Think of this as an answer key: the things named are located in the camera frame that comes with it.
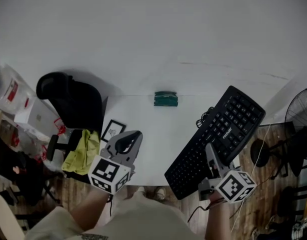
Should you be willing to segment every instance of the picture frame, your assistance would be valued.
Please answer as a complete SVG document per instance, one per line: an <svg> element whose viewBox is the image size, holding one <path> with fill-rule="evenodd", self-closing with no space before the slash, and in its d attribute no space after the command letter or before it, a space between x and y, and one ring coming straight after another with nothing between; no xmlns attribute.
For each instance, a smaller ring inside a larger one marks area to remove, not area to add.
<svg viewBox="0 0 307 240"><path fill-rule="evenodd" d="M126 125L111 119L100 139L104 142L108 142L113 136L124 132L125 128Z"/></svg>

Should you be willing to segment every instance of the wooden floor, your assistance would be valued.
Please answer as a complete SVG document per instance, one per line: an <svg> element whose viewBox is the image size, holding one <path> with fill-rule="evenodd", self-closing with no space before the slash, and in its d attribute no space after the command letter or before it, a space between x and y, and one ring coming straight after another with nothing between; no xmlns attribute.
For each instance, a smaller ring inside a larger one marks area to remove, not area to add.
<svg viewBox="0 0 307 240"><path fill-rule="evenodd" d="M260 127L239 154L240 165L243 171L247 171L251 174L254 168L254 164L250 159L251 144L257 138L263 139L267 130L268 126ZM266 142L269 146L272 146L279 140L284 140L285 138L284 126L282 124L272 125L266 136ZM288 177L282 178L281 176L278 176L275 180L269 179L278 165L278 159L271 157L269 163L265 167L256 167L254 170L252 178L259 186L242 205L239 218L237 219L235 227L232 231L232 240L249 239L254 228L259 228L261 231L264 231L270 217L275 215L277 212L277 203L280 192L287 186L297 186L297 178L292 175L290 170ZM79 202L85 198L90 189L90 186L74 179L57 178L54 179L51 184L55 189L55 195L61 199L63 207L68 210L71 210L77 204L79 204ZM0 180L0 191L4 189L4 186L5 184ZM153 192L155 190L154 187L146 188L149 192ZM124 187L114 197L112 210L115 209L118 202L128 196L132 196L136 189L136 186ZM179 209L181 209L187 218L189 218L197 206L208 206L208 201L199 202L197 192L179 201L175 198L171 189L168 187L167 199L172 201ZM48 196L39 201L39 203L34 207L26 205L25 200L22 197L19 198L19 201L19 204L16 206L11 206L15 214L30 214L37 211L48 213L55 207L55 203ZM231 227L234 225L234 221L238 216L238 207L239 205L232 205L230 207L231 215L236 212L230 219ZM107 204L104 213L99 219L99 226L106 224L110 220L109 209L110 205ZM205 234L207 220L208 212L204 212L199 209L192 217L189 227L193 232L203 236Z"/></svg>

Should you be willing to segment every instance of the black keyboard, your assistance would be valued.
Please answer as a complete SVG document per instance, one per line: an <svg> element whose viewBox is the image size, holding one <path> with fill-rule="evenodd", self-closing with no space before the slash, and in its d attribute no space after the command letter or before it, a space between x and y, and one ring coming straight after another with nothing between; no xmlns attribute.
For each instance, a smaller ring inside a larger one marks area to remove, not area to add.
<svg viewBox="0 0 307 240"><path fill-rule="evenodd" d="M212 143L220 161L229 166L265 115L256 102L229 86L164 174L175 196L181 200L195 192L205 177L212 179L205 151L207 143Z"/></svg>

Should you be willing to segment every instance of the red label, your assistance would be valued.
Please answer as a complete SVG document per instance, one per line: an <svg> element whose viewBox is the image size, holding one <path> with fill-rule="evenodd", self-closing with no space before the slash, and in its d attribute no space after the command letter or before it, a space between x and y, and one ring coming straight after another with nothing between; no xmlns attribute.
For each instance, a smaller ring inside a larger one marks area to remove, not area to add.
<svg viewBox="0 0 307 240"><path fill-rule="evenodd" d="M13 101L14 97L16 96L17 90L18 90L18 84L16 83L16 81L13 81L13 85L11 85L11 92L8 95L8 100L9 101Z"/></svg>

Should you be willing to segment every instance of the fan stand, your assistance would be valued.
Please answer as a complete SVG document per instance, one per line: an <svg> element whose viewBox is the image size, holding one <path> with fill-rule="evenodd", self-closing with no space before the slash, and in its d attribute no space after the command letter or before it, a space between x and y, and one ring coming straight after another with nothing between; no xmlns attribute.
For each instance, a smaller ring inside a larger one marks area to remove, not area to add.
<svg viewBox="0 0 307 240"><path fill-rule="evenodd" d="M287 141L288 141L287 139L283 141L280 140L276 145L269 147L268 144L262 139L256 139L251 145L250 148L251 160L253 164L256 165L257 167L259 168L264 167L268 163L270 156L275 156L281 160L281 164L279 165L276 174L270 178L271 180L274 180L279 175L283 167L285 168L285 174L283 174L282 177L288 176L288 161L285 149L285 143ZM273 151L278 147L282 148L282 155L279 154L279 152L277 151Z"/></svg>

